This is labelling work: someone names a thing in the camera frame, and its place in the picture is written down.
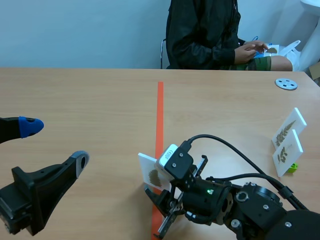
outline hand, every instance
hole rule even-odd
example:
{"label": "hand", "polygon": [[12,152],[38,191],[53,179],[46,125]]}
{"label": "hand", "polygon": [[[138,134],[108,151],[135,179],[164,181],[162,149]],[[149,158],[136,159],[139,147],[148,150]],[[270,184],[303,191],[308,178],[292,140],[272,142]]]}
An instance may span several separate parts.
{"label": "hand", "polygon": [[236,48],[234,50],[234,64],[246,64],[253,59],[256,55],[255,47],[256,45],[254,44],[247,44]]}
{"label": "hand", "polygon": [[261,54],[265,51],[265,49],[266,50],[269,49],[268,46],[263,41],[259,41],[259,40],[246,41],[244,45],[255,45],[254,50],[258,51]]}

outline white wall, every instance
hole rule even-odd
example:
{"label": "white wall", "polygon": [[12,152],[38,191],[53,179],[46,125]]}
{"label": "white wall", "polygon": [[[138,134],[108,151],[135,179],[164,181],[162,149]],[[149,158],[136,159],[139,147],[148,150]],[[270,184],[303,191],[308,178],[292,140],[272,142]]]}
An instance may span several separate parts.
{"label": "white wall", "polygon": [[[239,37],[302,47],[300,0],[238,0]],[[0,0],[0,66],[159,68],[170,0]]]}
{"label": "white wall", "polygon": [[0,66],[159,68],[170,0],[0,0]]}
{"label": "white wall", "polygon": [[318,17],[305,12],[300,0],[238,0],[238,7],[239,38],[250,41],[258,36],[267,43],[283,46],[301,40],[299,51],[318,22]]}

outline blue-tipped gripper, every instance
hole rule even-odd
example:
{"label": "blue-tipped gripper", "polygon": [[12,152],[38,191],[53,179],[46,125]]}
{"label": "blue-tipped gripper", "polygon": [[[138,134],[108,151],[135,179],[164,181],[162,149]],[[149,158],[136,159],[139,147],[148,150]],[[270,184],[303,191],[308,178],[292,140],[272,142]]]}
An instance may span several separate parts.
{"label": "blue-tipped gripper", "polygon": [[44,123],[37,118],[26,118],[20,116],[19,119],[20,137],[22,139],[39,133],[44,128]]}

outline chair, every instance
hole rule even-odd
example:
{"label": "chair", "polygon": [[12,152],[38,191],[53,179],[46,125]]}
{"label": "chair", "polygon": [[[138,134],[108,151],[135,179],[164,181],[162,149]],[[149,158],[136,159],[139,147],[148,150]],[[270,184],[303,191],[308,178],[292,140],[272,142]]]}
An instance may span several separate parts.
{"label": "chair", "polygon": [[162,56],[163,56],[163,52],[164,52],[164,42],[165,41],[166,41],[166,39],[163,39],[161,42],[160,69],[162,69]]}

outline leaf picture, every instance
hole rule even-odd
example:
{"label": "leaf picture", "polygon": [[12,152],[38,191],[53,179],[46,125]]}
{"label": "leaf picture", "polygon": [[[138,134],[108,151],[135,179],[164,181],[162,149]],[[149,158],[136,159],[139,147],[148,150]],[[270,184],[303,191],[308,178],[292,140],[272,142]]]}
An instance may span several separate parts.
{"label": "leaf picture", "polygon": [[284,129],[281,130],[281,132],[276,136],[275,144],[279,147],[280,144],[285,140],[285,136],[287,136],[288,131],[293,126],[293,124],[296,122],[294,120],[293,122],[289,123]]}
{"label": "leaf picture", "polygon": [[162,187],[160,178],[158,177],[158,171],[156,169],[153,169],[151,172],[149,172],[149,180],[153,185],[159,188]]}
{"label": "leaf picture", "polygon": [[280,161],[283,162],[283,163],[286,162],[286,156],[288,156],[288,154],[286,153],[285,147],[283,147],[283,148],[281,149],[280,155],[279,155],[279,154],[277,155],[279,164],[280,164]]}
{"label": "leaf picture", "polygon": [[276,54],[277,53],[277,49],[275,49],[274,47],[271,47],[266,52],[270,53],[270,54]]}

